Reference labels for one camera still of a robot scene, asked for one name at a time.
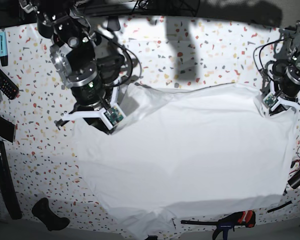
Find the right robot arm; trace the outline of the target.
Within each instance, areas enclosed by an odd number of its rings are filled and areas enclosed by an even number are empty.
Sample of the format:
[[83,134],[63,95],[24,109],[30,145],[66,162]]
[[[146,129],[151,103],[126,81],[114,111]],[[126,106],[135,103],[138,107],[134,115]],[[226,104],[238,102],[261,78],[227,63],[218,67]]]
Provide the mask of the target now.
[[83,119],[105,134],[112,134],[126,116],[118,104],[123,83],[120,71],[126,54],[97,57],[103,35],[77,12],[73,0],[21,0],[19,5],[26,13],[35,14],[39,34],[52,41],[50,60],[75,98],[73,109],[61,113],[56,127]]

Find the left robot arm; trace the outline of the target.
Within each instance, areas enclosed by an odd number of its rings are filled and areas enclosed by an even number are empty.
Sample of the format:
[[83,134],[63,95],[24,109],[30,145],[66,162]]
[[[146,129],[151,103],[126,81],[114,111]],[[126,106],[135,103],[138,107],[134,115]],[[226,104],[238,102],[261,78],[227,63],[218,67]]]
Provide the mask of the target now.
[[[261,53],[265,47],[282,48],[274,54],[274,59],[262,63]],[[280,31],[278,40],[268,42],[256,48],[259,50],[258,72],[263,78],[261,102],[270,116],[289,109],[300,112],[298,94],[300,92],[300,20],[295,27]]]

